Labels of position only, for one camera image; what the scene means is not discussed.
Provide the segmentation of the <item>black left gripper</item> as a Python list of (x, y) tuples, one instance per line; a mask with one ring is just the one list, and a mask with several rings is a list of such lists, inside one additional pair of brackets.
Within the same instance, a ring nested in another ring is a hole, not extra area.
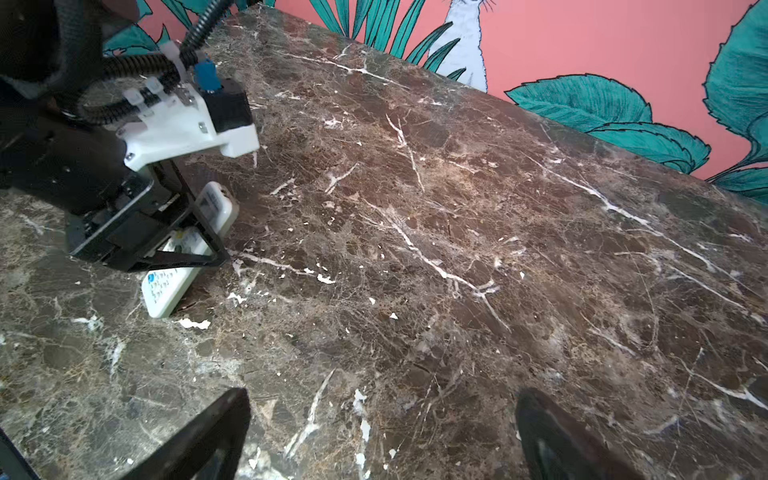
[(66, 216), (71, 257), (113, 270), (217, 267), (229, 259), (231, 193), (211, 181), (192, 192), (172, 160), (130, 171), (97, 210)]

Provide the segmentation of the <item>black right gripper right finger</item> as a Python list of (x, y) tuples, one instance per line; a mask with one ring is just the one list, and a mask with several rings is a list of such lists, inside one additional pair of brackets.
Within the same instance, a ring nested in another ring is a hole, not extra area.
[(640, 479), (584, 425), (544, 392), (519, 391), (515, 419), (532, 479)]

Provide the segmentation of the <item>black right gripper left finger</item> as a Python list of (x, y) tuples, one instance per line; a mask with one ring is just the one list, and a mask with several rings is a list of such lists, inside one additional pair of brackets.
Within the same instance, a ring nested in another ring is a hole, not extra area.
[(250, 421), (247, 390), (231, 388), (124, 477), (233, 479)]

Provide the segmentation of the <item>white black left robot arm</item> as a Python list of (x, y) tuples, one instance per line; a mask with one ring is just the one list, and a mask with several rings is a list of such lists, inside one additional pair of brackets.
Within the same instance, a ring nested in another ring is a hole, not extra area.
[(244, 91), (191, 76), (229, 10), (213, 1), (181, 43), (106, 55), (137, 27), (135, 1), (1, 5), (1, 186), (67, 216), (69, 253), (124, 272), (227, 260), (175, 159), (252, 133)]

